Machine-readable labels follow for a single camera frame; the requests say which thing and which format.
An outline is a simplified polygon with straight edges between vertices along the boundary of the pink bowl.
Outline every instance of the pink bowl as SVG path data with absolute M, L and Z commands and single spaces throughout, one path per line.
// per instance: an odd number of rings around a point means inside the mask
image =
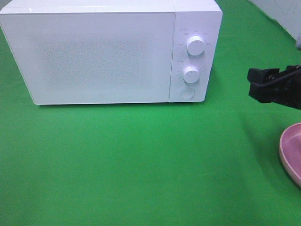
M 284 168 L 301 187 L 301 122 L 284 130 L 280 138 L 279 154 Z

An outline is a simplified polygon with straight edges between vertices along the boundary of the microwave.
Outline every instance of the microwave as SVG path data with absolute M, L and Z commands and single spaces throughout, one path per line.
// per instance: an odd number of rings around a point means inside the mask
M 37 105 L 204 101 L 214 0 L 12 0 L 0 24 Z

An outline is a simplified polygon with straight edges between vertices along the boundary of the timer knob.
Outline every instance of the timer knob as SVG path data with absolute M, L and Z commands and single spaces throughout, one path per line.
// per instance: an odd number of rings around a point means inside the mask
M 187 40 L 186 46 L 190 55 L 197 56 L 204 52 L 205 41 L 202 37 L 195 35 Z
M 197 67 L 189 66 L 183 71 L 184 80 L 187 83 L 194 83 L 199 79 L 199 70 Z

